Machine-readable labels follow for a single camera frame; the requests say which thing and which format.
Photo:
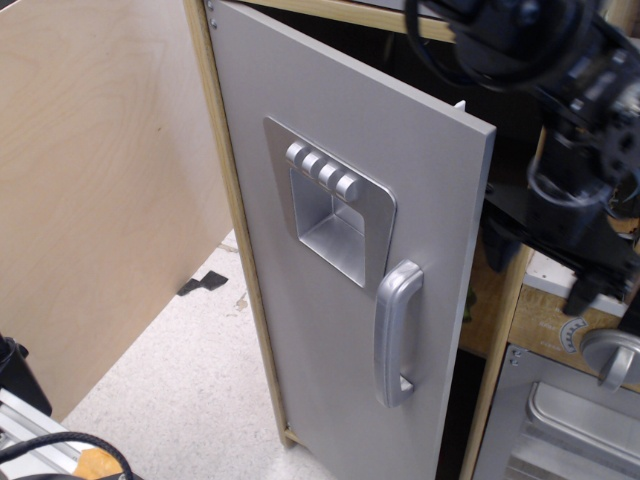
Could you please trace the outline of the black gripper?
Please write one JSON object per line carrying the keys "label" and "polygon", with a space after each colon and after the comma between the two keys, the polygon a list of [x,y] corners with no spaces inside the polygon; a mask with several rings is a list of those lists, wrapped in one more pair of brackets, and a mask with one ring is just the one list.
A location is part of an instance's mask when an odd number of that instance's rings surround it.
{"label": "black gripper", "polygon": [[537,172],[529,185],[487,186],[482,241],[489,267],[503,272],[529,246],[575,274],[563,313],[581,315],[599,295],[626,295],[639,277],[639,254],[610,226],[602,203],[610,193],[570,195]]}

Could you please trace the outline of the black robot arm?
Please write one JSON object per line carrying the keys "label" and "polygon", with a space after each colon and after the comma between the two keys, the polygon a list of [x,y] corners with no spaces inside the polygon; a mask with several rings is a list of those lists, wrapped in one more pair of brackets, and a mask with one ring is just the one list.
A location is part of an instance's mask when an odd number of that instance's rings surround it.
{"label": "black robot arm", "polygon": [[610,225],[619,187],[639,177],[639,53],[600,15],[596,1],[431,1],[455,36],[458,70],[420,37],[419,3],[404,5],[415,53],[441,79],[539,104],[545,136],[523,188],[485,196],[490,264],[503,268],[524,243],[574,271],[564,311],[629,292],[639,257]]}

